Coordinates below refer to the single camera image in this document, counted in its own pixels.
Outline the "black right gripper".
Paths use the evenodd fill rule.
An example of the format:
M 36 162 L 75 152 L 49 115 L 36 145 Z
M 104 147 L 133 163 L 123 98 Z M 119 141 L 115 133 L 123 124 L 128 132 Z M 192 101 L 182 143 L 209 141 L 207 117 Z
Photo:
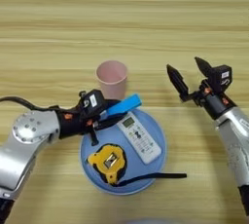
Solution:
M 212 73 L 212 66 L 204 59 L 195 57 L 195 61 L 200 72 L 209 77 Z M 217 120 L 223 114 L 231 110 L 236 104 L 224 93 L 217 93 L 207 82 L 202 80 L 197 91 L 189 93 L 188 86 L 184 83 L 183 77 L 177 69 L 171 65 L 166 65 L 170 82 L 175 87 L 183 102 L 192 100 L 197 106 L 203 107 L 208 115 Z

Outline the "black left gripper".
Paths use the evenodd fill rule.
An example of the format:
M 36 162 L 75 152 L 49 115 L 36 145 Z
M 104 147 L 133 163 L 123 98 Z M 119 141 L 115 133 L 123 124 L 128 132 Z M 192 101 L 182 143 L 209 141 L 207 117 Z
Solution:
M 105 107 L 112 107 L 121 101 L 118 99 L 105 99 Z M 96 137 L 93 123 L 99 119 L 99 112 L 91 111 L 88 108 L 76 106 L 69 110 L 57 108 L 55 110 L 59 122 L 59 138 L 67 138 L 74 135 L 90 134 L 91 145 L 95 146 L 99 143 Z M 104 130 L 114 126 L 117 122 L 125 117 L 125 113 L 115 114 L 107 117 L 105 120 L 97 122 L 96 129 Z

